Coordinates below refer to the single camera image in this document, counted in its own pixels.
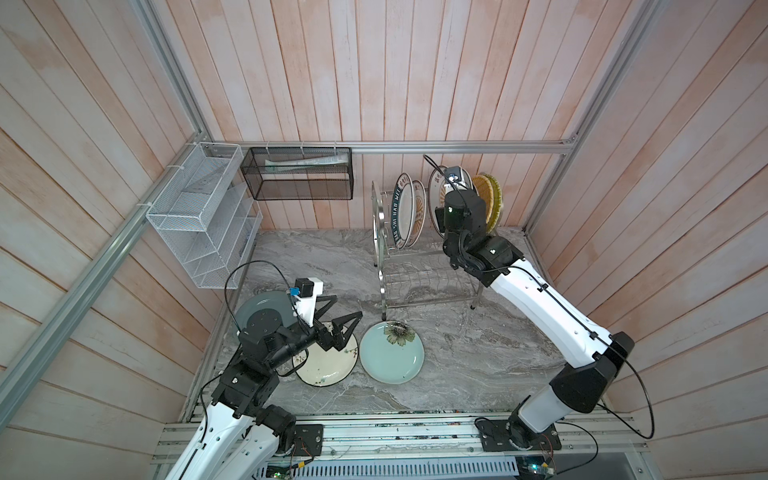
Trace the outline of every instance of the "dish rack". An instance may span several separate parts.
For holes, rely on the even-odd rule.
[[[243,162],[240,145],[201,143],[179,166],[147,219],[200,288],[237,288],[263,217],[250,215],[245,182],[231,186]]]
[[[442,238],[425,218],[422,236],[410,247],[398,249],[392,241],[392,192],[371,184],[373,206],[373,265],[381,283],[382,320],[387,309],[469,301],[474,309],[483,285],[463,270],[451,268],[442,252]]]

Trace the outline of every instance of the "blue plate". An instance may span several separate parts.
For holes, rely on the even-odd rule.
[[[424,364],[419,334],[405,323],[381,322],[360,341],[360,362],[374,380],[397,385],[413,379]]]

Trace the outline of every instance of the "wall shelf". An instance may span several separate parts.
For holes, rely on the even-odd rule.
[[[147,213],[200,288],[225,288],[261,225],[261,210],[249,215],[253,198],[245,194],[247,184],[230,187],[242,162],[238,145],[198,144]],[[236,288],[241,274],[227,287]]]

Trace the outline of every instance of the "stainless steel dish rack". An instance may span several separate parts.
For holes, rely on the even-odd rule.
[[[373,264],[381,283],[382,319],[386,320],[387,309],[404,306],[469,301],[474,309],[483,285],[463,270],[451,268],[431,218],[424,219],[422,235],[411,247],[398,249],[391,232],[392,192],[372,182],[371,201]]]

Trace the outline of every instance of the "aluminum frame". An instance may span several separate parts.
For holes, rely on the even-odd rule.
[[[134,11],[137,17],[144,26],[144,31],[150,39],[150,43],[163,62],[166,73],[174,86],[174,90],[179,94],[179,98],[184,104],[184,110],[187,111],[187,115],[192,121],[192,125],[198,132],[204,132],[205,136],[200,141],[210,140],[210,129],[203,117],[203,113],[200,110],[200,106],[197,104],[192,89],[187,82],[187,77],[181,70],[181,66],[174,54],[173,48],[170,46],[168,36],[163,29],[163,24],[160,21],[160,17],[157,15],[157,9],[154,7],[152,0],[131,0]]]
[[[323,451],[318,460],[368,460],[379,458],[485,457],[474,425],[475,418],[507,419],[510,412],[367,412],[297,415],[296,424],[323,424]],[[620,414],[633,424],[631,415]],[[648,444],[607,412],[573,413],[565,417],[586,428],[600,445],[600,452],[643,454]],[[167,424],[154,452],[152,464],[175,463],[203,421],[202,410],[192,423]],[[594,441],[578,427],[557,425],[563,449],[558,455],[594,452]],[[508,456],[535,455],[510,451]],[[639,459],[634,462],[641,466]]]
[[[251,147],[344,147],[353,154],[568,154],[570,141],[241,141]]]

